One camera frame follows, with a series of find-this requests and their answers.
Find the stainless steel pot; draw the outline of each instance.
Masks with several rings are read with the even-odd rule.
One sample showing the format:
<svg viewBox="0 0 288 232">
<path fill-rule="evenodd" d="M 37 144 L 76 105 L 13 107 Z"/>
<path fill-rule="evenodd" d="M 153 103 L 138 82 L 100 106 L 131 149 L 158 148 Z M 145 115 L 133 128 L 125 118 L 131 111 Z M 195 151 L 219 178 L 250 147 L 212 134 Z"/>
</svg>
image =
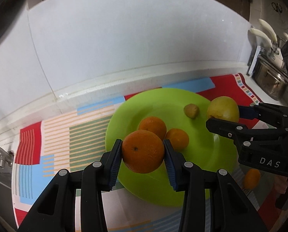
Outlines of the stainless steel pot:
<svg viewBox="0 0 288 232">
<path fill-rule="evenodd" d="M 253 79 L 271 98 L 279 101 L 288 87 L 287 75 L 264 58 L 258 58 Z"/>
</svg>

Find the green plate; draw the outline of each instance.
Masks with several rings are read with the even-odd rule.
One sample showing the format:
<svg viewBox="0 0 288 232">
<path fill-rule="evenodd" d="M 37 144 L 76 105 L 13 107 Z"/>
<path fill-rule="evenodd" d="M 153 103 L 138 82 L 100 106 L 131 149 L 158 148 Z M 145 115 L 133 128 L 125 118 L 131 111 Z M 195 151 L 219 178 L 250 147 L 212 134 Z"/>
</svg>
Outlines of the green plate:
<svg viewBox="0 0 288 232">
<path fill-rule="evenodd" d="M 196 104 L 200 115 L 190 119 L 184 106 Z M 123 103 L 112 116 L 105 137 L 106 151 L 116 139 L 124 139 L 137 130 L 140 121 L 149 116 L 161 118 L 167 130 L 180 128 L 189 135 L 189 145 L 182 151 L 185 159 L 202 169 L 216 172 L 224 168 L 232 172 L 237 161 L 233 141 L 210 133 L 205 127 L 206 110 L 210 101 L 190 91 L 162 88 L 139 93 Z M 175 192 L 170 186 L 164 162 L 152 173 L 134 173 L 122 162 L 118 174 L 121 184 L 137 197 L 162 206 L 179 207 L 184 192 Z"/>
</svg>

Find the small orange fruit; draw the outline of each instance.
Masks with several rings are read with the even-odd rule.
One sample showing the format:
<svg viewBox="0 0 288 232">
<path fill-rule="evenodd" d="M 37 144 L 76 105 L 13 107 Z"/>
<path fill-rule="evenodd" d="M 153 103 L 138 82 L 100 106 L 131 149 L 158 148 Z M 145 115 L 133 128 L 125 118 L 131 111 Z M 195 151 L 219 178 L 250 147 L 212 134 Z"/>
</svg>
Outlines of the small orange fruit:
<svg viewBox="0 0 288 232">
<path fill-rule="evenodd" d="M 167 127 L 162 119 L 158 117 L 147 117 L 140 122 L 139 130 L 147 130 L 157 135 L 161 140 L 167 133 Z"/>
<path fill-rule="evenodd" d="M 165 135 L 165 139 L 169 139 L 175 151 L 186 148 L 189 144 L 188 134 L 178 128 L 170 129 Z"/>
<path fill-rule="evenodd" d="M 146 130 L 137 130 L 127 135 L 121 152 L 123 162 L 135 173 L 151 173 L 162 164 L 164 158 L 161 139 Z"/>
<path fill-rule="evenodd" d="M 259 170 L 251 168 L 245 175 L 242 183 L 245 189 L 254 189 L 260 181 L 261 173 Z"/>
</svg>

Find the metal bolt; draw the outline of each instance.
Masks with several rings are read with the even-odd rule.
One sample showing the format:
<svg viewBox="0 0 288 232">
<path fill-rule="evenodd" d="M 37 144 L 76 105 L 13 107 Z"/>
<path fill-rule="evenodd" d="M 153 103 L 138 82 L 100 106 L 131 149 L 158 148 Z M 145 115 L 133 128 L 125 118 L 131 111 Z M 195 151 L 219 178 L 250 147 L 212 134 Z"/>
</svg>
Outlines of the metal bolt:
<svg viewBox="0 0 288 232">
<path fill-rule="evenodd" d="M 243 145 L 246 146 L 246 147 L 248 147 L 248 146 L 251 145 L 251 143 L 250 143 L 249 141 L 244 141 Z"/>
<path fill-rule="evenodd" d="M 190 161 L 186 161 L 186 162 L 184 163 L 184 166 L 185 166 L 185 167 L 193 167 L 193 163 L 190 162 Z"/>
<path fill-rule="evenodd" d="M 61 169 L 60 171 L 59 171 L 59 175 L 60 176 L 65 176 L 66 174 L 67 174 L 67 170 L 66 169 Z"/>
<path fill-rule="evenodd" d="M 227 171 L 225 169 L 219 169 L 218 171 L 221 175 L 227 175 Z"/>
<path fill-rule="evenodd" d="M 99 161 L 95 161 L 95 162 L 92 164 L 93 167 L 101 167 L 101 165 L 102 165 L 102 163 L 99 162 Z"/>
</svg>

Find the white utensil handle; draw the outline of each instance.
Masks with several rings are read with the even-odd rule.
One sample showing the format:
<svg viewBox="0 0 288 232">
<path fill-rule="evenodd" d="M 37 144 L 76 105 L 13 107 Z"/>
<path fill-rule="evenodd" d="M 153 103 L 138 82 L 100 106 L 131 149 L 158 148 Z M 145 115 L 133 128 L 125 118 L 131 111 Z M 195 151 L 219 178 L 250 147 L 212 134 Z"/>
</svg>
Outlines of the white utensil handle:
<svg viewBox="0 0 288 232">
<path fill-rule="evenodd" d="M 267 44 L 268 47 L 270 47 L 270 48 L 273 47 L 272 41 L 269 39 L 269 37 L 263 31 L 260 31 L 260 30 L 255 29 L 255 28 L 251 28 L 249 30 L 252 34 L 259 36 L 259 37 L 262 37 L 265 40 L 265 43 Z"/>
<path fill-rule="evenodd" d="M 288 34 L 284 32 L 283 35 L 286 38 L 286 40 L 288 40 Z"/>
<path fill-rule="evenodd" d="M 273 30 L 272 26 L 270 26 L 266 21 L 263 19 L 259 19 L 259 23 L 270 33 L 271 40 L 276 43 L 277 42 L 277 35 L 275 31 Z"/>
</svg>

